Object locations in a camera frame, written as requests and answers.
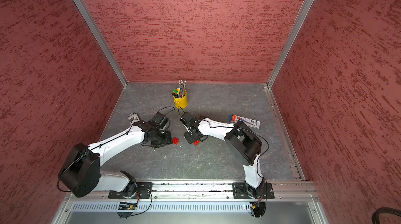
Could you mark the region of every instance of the white label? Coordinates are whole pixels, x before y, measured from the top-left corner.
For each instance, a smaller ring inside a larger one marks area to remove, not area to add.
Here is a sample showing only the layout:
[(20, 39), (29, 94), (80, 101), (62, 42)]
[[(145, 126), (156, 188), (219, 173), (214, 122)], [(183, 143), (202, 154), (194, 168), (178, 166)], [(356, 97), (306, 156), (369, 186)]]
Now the white label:
[(258, 129), (260, 127), (260, 121), (255, 121), (255, 120), (250, 119), (250, 118), (245, 118), (245, 117), (242, 117), (242, 116), (233, 115), (233, 117), (231, 118), (231, 122), (238, 122), (238, 121), (243, 121), (249, 127), (258, 128)]
[(138, 114), (136, 114), (136, 112), (131, 113), (131, 114), (128, 116), (128, 121), (129, 121), (131, 124), (133, 124), (133, 123), (135, 123), (135, 122), (138, 122), (138, 121), (139, 121)]

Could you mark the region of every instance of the yellow bucket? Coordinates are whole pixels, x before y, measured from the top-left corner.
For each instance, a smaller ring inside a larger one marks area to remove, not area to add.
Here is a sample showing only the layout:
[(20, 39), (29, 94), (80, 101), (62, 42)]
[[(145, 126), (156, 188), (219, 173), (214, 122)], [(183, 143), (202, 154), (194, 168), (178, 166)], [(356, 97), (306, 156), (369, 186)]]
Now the yellow bucket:
[(186, 106), (188, 106), (187, 91), (186, 90), (184, 90), (184, 96), (182, 98), (174, 97), (174, 104), (176, 105), (176, 107), (181, 107), (181, 108), (185, 108)]

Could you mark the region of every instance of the aluminum frame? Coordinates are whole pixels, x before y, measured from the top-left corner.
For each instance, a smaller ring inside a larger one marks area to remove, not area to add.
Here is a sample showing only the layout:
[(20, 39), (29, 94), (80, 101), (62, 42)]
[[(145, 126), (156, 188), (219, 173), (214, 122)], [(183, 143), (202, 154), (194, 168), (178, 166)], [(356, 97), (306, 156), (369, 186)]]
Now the aluminum frame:
[[(152, 182), (153, 202), (252, 202), (249, 199), (234, 199), (232, 180), (187, 180), (187, 179), (138, 179), (141, 182)], [(326, 217), (321, 209), (320, 199), (313, 181), (267, 181), (272, 183), (275, 198), (268, 202), (308, 202), (315, 224), (326, 224)], [(64, 224), (75, 202), (116, 202), (108, 198), (108, 191), (91, 192), (85, 197), (77, 198), (66, 193), (52, 224)]]
[(310, 10), (310, 7), (312, 6), (313, 1), (314, 0), (303, 0), (301, 9), (299, 9), (297, 18), (295, 19), (294, 25), (291, 28), (291, 31), (287, 38), (287, 41), (284, 44), (283, 51), (281, 51), (281, 54), (278, 57), (277, 63), (274, 66), (272, 74), (270, 75), (269, 80), (267, 82), (267, 85), (269, 88), (272, 87), (274, 81), (276, 80), (278, 73), (280, 72), (280, 69), (284, 64), (284, 61), (287, 58), (289, 50), (291, 49), (291, 46), (294, 43), (295, 38), (297, 37), (298, 32), (301, 29), (303, 22), (305, 21), (305, 18)]
[(113, 67), (113, 70), (117, 74), (118, 78), (120, 79), (121, 83), (123, 84), (124, 88), (127, 86), (128, 81), (125, 77), (123, 71), (121, 70), (120, 66), (118, 65), (112, 51), (110, 50), (109, 46), (107, 45), (106, 40), (104, 39), (98, 25), (94, 21), (91, 12), (89, 11), (88, 7), (85, 5), (83, 0), (73, 0), (75, 5), (78, 7), (78, 10), (81, 12), (84, 20), (89, 26), (89, 29), (92, 31), (93, 36), (98, 41), (99, 46), (103, 50), (104, 54), (106, 55), (110, 65)]
[(278, 129), (280, 139), (283, 143), (284, 152), (286, 153), (294, 179), (306, 180), (301, 169), (301, 165), (299, 164), (297, 155), (295, 154), (294, 147), (291, 143), (291, 140), (289, 139), (287, 128), (284, 124), (283, 118), (281, 117), (280, 110), (278, 109), (278, 105), (273, 95), (273, 91), (267, 85), (264, 85), (264, 88), (270, 104), (270, 110), (273, 113), (275, 125)]

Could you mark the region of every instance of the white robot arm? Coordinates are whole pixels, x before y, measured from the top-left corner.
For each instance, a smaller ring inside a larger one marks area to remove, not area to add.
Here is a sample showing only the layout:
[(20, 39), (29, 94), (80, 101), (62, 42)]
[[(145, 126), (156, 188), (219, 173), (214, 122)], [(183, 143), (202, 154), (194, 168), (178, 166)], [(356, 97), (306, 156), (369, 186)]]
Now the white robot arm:
[(121, 196), (131, 198), (136, 195), (136, 180), (126, 172), (102, 171), (100, 167), (123, 150), (142, 143), (158, 148), (171, 144), (171, 133), (165, 127), (170, 120), (160, 112), (148, 122), (139, 121), (131, 127), (103, 141), (88, 146), (79, 143), (73, 147), (58, 179), (77, 197), (91, 191), (117, 191)]
[(234, 156), (243, 164), (248, 191), (258, 197), (258, 188), (260, 189), (263, 180), (259, 164), (262, 142), (244, 122), (227, 124), (204, 116), (196, 119), (188, 112), (184, 113), (180, 120), (187, 130), (184, 133), (185, 139), (190, 144), (198, 140), (205, 141), (208, 136), (227, 142)]

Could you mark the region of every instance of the gray tabletop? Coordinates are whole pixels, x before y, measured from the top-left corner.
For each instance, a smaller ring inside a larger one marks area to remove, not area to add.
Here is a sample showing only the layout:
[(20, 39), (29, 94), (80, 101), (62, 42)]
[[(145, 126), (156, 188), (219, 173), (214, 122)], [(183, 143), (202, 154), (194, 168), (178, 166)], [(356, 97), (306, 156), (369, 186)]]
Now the gray tabletop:
[[(177, 86), (173, 83), (129, 83), (103, 139), (127, 129), (128, 115), (132, 112), (136, 112), (141, 120), (148, 121), (161, 108), (174, 106), (171, 92)], [(188, 83), (186, 90), (188, 106), (184, 110), (195, 117), (203, 115), (228, 123), (228, 116), (235, 114), (260, 121), (260, 129), (251, 129), (270, 145), (260, 158), (263, 176), (267, 180), (293, 179), (261, 84)], [(122, 170), (142, 179), (244, 179), (243, 166), (224, 141), (210, 136), (197, 146), (190, 145), (184, 138), (186, 130), (179, 121), (177, 109), (167, 116), (171, 120), (169, 131), (172, 137), (180, 139), (178, 145), (157, 149), (135, 145), (112, 157), (102, 169)], [(262, 142), (263, 152), (267, 144)]]

